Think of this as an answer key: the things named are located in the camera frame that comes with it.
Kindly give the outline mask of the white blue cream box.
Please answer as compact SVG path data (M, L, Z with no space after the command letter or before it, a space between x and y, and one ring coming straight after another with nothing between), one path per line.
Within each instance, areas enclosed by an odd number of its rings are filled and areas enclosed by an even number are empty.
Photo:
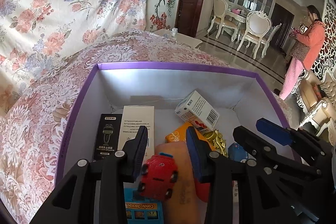
M248 153L238 143L232 143L228 147L228 157L236 162L246 162L249 159Z

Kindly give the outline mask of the red heart squeeze toy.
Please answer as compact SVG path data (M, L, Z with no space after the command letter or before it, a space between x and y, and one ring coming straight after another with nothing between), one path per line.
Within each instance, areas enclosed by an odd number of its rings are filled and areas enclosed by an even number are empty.
M197 178L194 178L195 191L198 199L208 203L210 194L210 183L201 183Z

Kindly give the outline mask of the gold ingot ornament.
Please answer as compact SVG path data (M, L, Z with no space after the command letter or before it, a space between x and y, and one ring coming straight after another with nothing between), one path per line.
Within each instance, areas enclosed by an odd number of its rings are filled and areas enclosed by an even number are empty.
M215 151L225 157L228 157L228 153L226 150L226 140L223 138L223 135L218 130L204 133L203 136L214 147Z

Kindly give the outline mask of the black applicator box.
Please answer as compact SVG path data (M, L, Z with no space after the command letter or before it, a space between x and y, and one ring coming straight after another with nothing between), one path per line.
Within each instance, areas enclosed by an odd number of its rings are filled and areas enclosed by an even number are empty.
M93 161L105 159L117 151L121 121L122 114L101 114L93 150Z

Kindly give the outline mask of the pink foam roll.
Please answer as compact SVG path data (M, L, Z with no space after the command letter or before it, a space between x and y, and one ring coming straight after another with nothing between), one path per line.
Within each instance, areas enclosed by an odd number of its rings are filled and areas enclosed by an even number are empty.
M155 152L172 155L178 167L178 180L172 197L162 203L165 223L201 223L193 168L186 143L179 141L160 144L155 147Z

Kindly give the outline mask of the red blue toy car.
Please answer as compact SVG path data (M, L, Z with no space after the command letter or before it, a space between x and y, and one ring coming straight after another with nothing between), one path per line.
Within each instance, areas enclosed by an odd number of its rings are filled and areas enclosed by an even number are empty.
M160 152L141 167L137 191L143 197L167 201L173 195L178 180L178 167L172 155Z

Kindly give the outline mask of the white medicine box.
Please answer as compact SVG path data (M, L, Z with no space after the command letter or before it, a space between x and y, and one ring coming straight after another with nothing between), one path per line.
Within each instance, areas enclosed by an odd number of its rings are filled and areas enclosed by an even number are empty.
M184 122L190 122L200 133L214 131L220 114L196 90L184 98L175 108Z

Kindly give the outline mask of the orange tissue pack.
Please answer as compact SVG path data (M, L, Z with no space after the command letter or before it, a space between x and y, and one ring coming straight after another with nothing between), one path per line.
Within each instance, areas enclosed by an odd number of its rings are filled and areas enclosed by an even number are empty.
M177 141L186 141L186 131L189 127L194 127L194 126L190 122L184 123L182 126L172 131L170 134L166 135L165 142L172 143L172 142L177 142ZM216 150L214 145L210 141L208 141L198 130L195 130L195 131L197 133L198 138L203 141L206 141L209 144L212 151Z

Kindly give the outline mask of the beige cardboard box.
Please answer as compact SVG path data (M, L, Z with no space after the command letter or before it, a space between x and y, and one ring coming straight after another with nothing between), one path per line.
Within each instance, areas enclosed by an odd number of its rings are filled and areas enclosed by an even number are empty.
M118 138L118 150L121 150L130 139L134 139L140 126L148 131L147 146L143 163L154 155L154 106L124 106Z

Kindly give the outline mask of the purple storage box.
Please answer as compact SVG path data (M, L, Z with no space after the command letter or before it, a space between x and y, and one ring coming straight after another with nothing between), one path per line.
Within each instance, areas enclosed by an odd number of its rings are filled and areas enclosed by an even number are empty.
M215 130L228 144L236 142L233 131L238 126L263 137L256 128L260 118L289 127L273 93L253 72L187 63L97 64L70 114L56 186L79 160L95 162L93 150L101 114L122 114L124 106L154 106L156 147L184 123L175 108L195 90L220 114Z

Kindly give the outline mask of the person in orange top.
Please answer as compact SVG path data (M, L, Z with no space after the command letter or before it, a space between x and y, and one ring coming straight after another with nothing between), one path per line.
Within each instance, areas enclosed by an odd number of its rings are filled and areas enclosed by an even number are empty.
M325 25L317 8L314 5L307 6L307 14L311 25L303 34L296 29L292 31L295 44L290 50L291 61L284 84L281 91L274 90L282 100L286 100L291 93L302 71L311 69L325 41Z

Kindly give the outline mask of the carved white screen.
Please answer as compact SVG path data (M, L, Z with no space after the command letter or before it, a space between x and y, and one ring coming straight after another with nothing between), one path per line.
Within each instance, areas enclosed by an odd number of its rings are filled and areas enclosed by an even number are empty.
M325 68L329 68L331 72L335 71L335 16L334 1L324 0L322 20L325 24L325 41L311 69L320 80Z

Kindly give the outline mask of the pink lace tablecloth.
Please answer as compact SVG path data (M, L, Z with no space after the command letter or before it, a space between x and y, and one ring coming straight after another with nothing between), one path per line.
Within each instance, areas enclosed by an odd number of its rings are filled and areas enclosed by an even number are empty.
M96 64L158 61L225 63L185 44L126 31L75 53L33 83L1 119L1 202L15 223L29 223L55 186L66 125Z

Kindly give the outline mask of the white dining table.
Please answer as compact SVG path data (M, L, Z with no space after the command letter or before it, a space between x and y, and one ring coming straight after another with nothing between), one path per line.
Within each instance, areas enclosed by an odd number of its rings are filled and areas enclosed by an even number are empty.
M232 11L227 11L226 13L228 16L230 16L231 18L234 18L236 21L240 22L240 23L246 23L246 16L240 15L240 14L235 14Z

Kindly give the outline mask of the floral bed sheet backdrop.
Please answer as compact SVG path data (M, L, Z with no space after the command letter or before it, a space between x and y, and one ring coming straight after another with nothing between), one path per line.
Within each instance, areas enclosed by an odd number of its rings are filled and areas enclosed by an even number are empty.
M146 27L147 0L1 0L1 114L34 80L97 40Z

